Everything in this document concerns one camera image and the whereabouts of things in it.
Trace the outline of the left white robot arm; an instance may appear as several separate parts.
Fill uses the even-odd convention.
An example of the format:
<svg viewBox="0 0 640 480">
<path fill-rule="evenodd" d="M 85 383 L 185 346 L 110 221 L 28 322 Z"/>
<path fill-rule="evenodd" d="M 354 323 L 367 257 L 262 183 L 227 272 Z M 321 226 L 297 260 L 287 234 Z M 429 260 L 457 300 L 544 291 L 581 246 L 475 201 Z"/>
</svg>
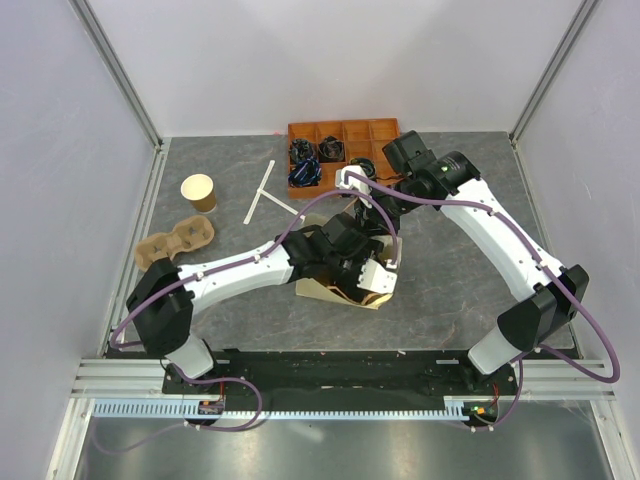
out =
<svg viewBox="0 0 640 480">
<path fill-rule="evenodd" d="M 346 212 L 311 224 L 260 247 L 200 264 L 154 261 L 129 295 L 126 306 L 144 352 L 166 358 L 198 393 L 219 382 L 206 342 L 192 329 L 193 317 L 209 307 L 260 288 L 312 279 L 352 301 L 368 301 L 391 286 L 384 250 L 389 235 L 371 233 Z"/>
</svg>

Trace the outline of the kraft paper bag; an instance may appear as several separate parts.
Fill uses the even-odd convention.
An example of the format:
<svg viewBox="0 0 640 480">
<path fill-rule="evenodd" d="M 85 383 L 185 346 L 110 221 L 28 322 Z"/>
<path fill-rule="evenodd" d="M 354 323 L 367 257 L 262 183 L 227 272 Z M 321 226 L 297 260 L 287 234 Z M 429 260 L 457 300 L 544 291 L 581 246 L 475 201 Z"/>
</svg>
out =
<svg viewBox="0 0 640 480">
<path fill-rule="evenodd" d="M 287 244 L 298 296 L 376 310 L 394 294 L 402 239 L 365 228 L 345 210 L 309 214 Z"/>
</svg>

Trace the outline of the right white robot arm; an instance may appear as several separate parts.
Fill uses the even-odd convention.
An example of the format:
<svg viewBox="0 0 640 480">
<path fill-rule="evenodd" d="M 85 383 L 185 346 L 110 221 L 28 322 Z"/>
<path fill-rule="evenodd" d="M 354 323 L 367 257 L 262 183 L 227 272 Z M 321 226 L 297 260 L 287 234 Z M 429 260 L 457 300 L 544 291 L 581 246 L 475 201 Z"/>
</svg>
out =
<svg viewBox="0 0 640 480">
<path fill-rule="evenodd" d="M 589 276 L 579 265 L 565 267 L 533 241 L 462 153 L 436 157 L 415 131 L 385 145 L 383 153 L 400 177 L 397 183 L 376 188 L 362 168 L 349 166 L 336 174 L 336 186 L 370 196 L 394 223 L 420 205 L 433 206 L 476 244 L 516 301 L 458 368 L 460 386 L 481 393 L 493 383 L 496 370 L 575 318 Z"/>
</svg>

